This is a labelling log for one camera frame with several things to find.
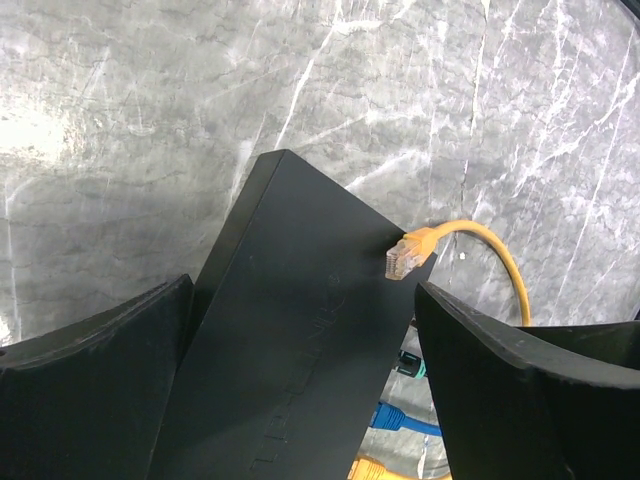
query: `yellow ethernet cable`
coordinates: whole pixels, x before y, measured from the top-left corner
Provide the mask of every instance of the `yellow ethernet cable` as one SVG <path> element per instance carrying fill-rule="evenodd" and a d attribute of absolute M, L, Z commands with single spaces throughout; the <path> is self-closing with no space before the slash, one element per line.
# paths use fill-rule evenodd
<path fill-rule="evenodd" d="M 347 480 L 417 480 L 390 472 L 384 465 L 373 458 L 359 455 L 351 466 Z M 451 480 L 451 474 L 434 480 Z"/>
<path fill-rule="evenodd" d="M 387 252 L 386 277 L 391 280 L 402 280 L 414 268 L 420 267 L 429 258 L 436 248 L 438 240 L 453 232 L 471 232 L 485 240 L 496 253 L 509 272 L 522 314 L 522 325 L 531 326 L 531 307 L 524 280 L 518 271 L 518 266 L 513 260 L 509 249 L 498 236 L 487 227 L 471 220 L 454 220 L 446 222 L 435 228 L 421 228 L 404 235 L 395 247 Z"/>

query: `marble backdrop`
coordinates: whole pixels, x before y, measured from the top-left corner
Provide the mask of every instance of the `marble backdrop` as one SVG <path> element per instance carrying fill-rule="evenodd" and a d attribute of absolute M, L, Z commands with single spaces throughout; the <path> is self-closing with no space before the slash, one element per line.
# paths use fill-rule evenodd
<path fill-rule="evenodd" d="M 638 39 L 613 0 L 3 0 L 0 345 L 195 278 L 276 148 L 405 229 L 491 227 L 537 324 L 629 319 Z M 517 323 L 491 251 L 440 253 L 435 283 Z M 434 415 L 426 381 L 392 374 L 385 395 Z M 410 433 L 363 448 L 441 463 Z"/>

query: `black plastic panel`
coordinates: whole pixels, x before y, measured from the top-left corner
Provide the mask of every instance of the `black plastic panel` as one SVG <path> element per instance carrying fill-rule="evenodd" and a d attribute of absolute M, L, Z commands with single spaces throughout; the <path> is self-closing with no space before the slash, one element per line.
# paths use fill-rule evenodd
<path fill-rule="evenodd" d="M 0 478 L 144 479 L 192 294 L 185 275 L 3 348 Z"/>
<path fill-rule="evenodd" d="M 518 329 L 429 283 L 416 318 L 455 480 L 640 478 L 636 322 Z"/>
<path fill-rule="evenodd" d="M 150 478 L 345 479 L 435 260 L 386 280 L 403 233 L 293 153 L 262 155 L 196 282 Z"/>
<path fill-rule="evenodd" d="M 640 2 L 638 0 L 621 0 L 636 18 L 640 19 Z"/>

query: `cable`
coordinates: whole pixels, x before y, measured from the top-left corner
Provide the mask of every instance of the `cable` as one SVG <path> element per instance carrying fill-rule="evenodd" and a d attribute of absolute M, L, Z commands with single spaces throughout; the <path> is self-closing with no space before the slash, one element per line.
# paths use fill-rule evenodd
<path fill-rule="evenodd" d="M 454 220 L 436 228 L 421 228 L 404 235 L 395 247 L 387 252 L 386 277 L 391 280 L 402 280 L 414 268 L 422 266 L 436 248 L 438 240 L 453 232 L 471 232 L 485 240 L 496 253 L 509 272 L 509 277 L 518 295 L 522 325 L 531 326 L 531 307 L 527 288 L 518 271 L 509 249 L 498 236 L 487 227 L 471 220 Z"/>
<path fill-rule="evenodd" d="M 424 433 L 425 435 L 442 436 L 440 427 L 430 423 L 421 422 L 415 418 L 408 417 L 402 410 L 388 403 L 378 402 L 378 407 L 371 418 L 369 424 L 371 428 L 380 430 L 392 430 L 397 432 L 401 428 Z"/>
<path fill-rule="evenodd" d="M 347 480 L 416 480 L 414 477 L 405 477 L 390 472 L 373 458 L 358 456 L 351 466 Z"/>
<path fill-rule="evenodd" d="M 398 352 L 398 359 L 393 369 L 411 378 L 424 378 L 427 374 L 427 364 L 424 360 L 413 353 L 409 353 L 405 350 Z"/>

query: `black router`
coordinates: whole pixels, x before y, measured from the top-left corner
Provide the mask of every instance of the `black router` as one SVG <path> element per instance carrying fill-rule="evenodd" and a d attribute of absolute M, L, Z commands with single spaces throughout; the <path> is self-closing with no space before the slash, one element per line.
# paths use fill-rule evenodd
<path fill-rule="evenodd" d="M 403 233 L 292 152 L 260 156 L 196 282 L 149 478 L 344 480 L 435 261 L 385 279 Z"/>

